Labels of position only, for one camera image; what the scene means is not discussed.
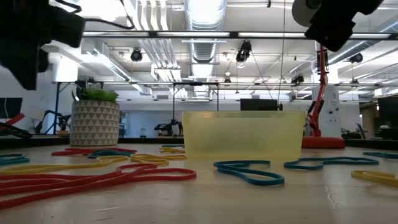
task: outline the red rubber band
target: red rubber band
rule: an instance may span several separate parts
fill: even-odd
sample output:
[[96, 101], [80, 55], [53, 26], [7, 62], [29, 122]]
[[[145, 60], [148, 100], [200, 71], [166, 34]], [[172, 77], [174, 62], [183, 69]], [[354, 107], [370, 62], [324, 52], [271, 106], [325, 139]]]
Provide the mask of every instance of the red rubber band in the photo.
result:
[[[127, 173], [122, 172], [123, 169], [132, 167], [138, 167], [138, 169]], [[186, 175], [146, 175], [168, 172], [179, 172]], [[75, 194], [99, 187], [153, 180], [190, 180], [196, 178], [196, 176], [197, 173], [194, 170], [181, 168], [157, 169], [155, 164], [128, 164], [118, 167], [114, 172], [102, 175], [2, 175], [0, 176], [0, 180], [19, 180], [0, 183], [0, 195], [20, 194], [38, 190], [56, 190], [3, 200], [0, 202], [0, 210], [47, 198]]]
[[51, 153], [51, 156], [74, 156], [83, 154], [85, 156], [93, 153], [95, 150], [107, 150], [112, 149], [118, 152], [137, 152], [135, 149], [123, 149], [118, 147], [109, 147], [109, 148], [102, 148], [102, 149], [83, 149], [83, 148], [66, 148], [64, 151], [58, 151]]

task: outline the potted plant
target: potted plant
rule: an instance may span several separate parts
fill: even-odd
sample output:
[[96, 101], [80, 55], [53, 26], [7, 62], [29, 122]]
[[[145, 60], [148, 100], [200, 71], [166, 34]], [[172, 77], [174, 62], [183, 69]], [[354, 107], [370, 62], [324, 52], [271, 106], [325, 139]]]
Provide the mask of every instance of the potted plant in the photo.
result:
[[99, 88], [82, 90], [72, 105], [72, 146], [113, 146], [119, 139], [119, 95]]

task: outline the yellow rubber band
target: yellow rubber band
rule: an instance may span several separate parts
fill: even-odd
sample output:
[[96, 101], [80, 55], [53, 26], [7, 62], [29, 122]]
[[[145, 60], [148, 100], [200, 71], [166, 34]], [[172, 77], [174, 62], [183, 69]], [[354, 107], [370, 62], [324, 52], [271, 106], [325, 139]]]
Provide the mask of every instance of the yellow rubber band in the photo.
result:
[[1, 169], [0, 175], [38, 174], [42, 172], [60, 171], [65, 169], [103, 167], [115, 162], [126, 161], [128, 159], [129, 158], [127, 156], [101, 156], [96, 158], [97, 162], [91, 164], [15, 166]]
[[160, 148], [161, 153], [185, 153], [185, 150], [175, 149], [172, 147], [162, 147]]
[[133, 162], [150, 162], [158, 166], [167, 166], [169, 161], [182, 161], [187, 159], [184, 155], [170, 155], [170, 156], [154, 156], [150, 154], [133, 154], [131, 161]]
[[351, 172], [351, 176], [363, 180], [398, 187], [398, 179], [396, 179], [394, 174], [366, 170], [354, 170]]

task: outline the yellow plastic bin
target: yellow plastic bin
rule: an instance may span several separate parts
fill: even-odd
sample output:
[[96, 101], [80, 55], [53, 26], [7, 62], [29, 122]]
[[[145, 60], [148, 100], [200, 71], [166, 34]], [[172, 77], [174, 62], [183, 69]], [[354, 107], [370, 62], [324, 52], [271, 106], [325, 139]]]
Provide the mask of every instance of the yellow plastic bin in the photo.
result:
[[183, 113], [189, 159], [297, 159], [303, 111], [187, 111]]

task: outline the geometric patterned planter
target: geometric patterned planter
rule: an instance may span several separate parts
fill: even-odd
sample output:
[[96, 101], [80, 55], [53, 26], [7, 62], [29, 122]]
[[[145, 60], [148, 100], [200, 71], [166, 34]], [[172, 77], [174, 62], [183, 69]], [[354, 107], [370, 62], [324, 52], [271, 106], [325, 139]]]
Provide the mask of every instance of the geometric patterned planter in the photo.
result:
[[113, 146], [119, 139], [120, 106], [98, 100], [74, 101], [71, 146]]

